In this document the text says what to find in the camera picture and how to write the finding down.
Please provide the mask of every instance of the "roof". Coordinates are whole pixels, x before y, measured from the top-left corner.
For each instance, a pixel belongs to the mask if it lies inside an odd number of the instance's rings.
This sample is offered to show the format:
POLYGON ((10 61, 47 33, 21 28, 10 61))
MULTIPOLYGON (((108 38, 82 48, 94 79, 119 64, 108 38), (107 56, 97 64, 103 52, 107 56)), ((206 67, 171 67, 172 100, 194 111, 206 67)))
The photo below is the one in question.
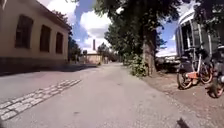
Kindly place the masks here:
POLYGON ((178 21, 178 24, 184 24, 185 22, 194 19, 194 8, 191 8, 189 11, 187 11, 186 13, 184 13, 178 21))
POLYGON ((59 26, 65 28, 68 31, 70 31, 72 29, 72 27, 70 25, 68 25, 63 20, 61 20, 59 17, 57 17, 53 12, 48 10, 45 6, 43 6, 37 0, 26 0, 26 3, 29 4, 30 6, 32 6, 34 9, 36 9, 39 13, 46 16, 49 20, 51 20, 55 24, 58 24, 59 26))

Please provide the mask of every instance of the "sidewalk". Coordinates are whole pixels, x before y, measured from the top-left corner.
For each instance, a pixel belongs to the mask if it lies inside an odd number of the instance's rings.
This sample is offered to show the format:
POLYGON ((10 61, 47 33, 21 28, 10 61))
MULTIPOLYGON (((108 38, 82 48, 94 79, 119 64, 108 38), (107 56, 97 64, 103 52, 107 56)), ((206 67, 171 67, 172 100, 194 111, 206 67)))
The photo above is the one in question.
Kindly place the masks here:
POLYGON ((83 65, 71 70, 67 67, 62 71, 40 71, 0 77, 0 104, 38 89, 57 84, 63 80, 78 80, 94 68, 83 65))

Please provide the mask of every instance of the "bush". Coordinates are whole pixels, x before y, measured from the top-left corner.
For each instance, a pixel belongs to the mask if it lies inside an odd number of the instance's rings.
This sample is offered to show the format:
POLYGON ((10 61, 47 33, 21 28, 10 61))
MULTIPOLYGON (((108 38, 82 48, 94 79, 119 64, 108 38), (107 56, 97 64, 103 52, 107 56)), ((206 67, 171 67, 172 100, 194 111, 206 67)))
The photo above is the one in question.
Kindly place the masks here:
POLYGON ((131 74, 137 77, 146 76, 146 66, 143 62, 143 58, 139 55, 134 55, 133 59, 130 61, 129 65, 131 69, 131 74))

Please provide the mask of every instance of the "bicycle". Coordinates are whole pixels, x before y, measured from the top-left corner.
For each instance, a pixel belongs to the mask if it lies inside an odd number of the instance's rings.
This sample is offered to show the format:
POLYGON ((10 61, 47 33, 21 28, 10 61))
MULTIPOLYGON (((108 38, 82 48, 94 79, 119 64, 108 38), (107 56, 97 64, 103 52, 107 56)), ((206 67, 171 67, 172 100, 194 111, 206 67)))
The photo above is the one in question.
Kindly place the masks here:
POLYGON ((185 50, 184 56, 181 57, 181 63, 177 71, 177 83, 180 90, 188 89, 192 86, 193 81, 201 81, 203 84, 210 83, 213 78, 213 64, 210 59, 206 61, 208 53, 202 47, 190 47, 185 50))

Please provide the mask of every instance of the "pavement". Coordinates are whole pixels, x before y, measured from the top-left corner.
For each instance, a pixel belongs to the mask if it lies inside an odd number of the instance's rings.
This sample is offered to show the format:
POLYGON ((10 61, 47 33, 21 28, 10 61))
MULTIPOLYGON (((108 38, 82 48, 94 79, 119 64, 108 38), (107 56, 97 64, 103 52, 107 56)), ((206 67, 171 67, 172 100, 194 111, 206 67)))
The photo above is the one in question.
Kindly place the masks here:
POLYGON ((24 75, 3 78, 10 87, 2 85, 0 80, 0 97, 4 97, 0 99, 2 103, 59 81, 81 81, 4 121, 6 128, 216 127, 180 102, 129 75, 121 64, 108 64, 79 72, 24 75))

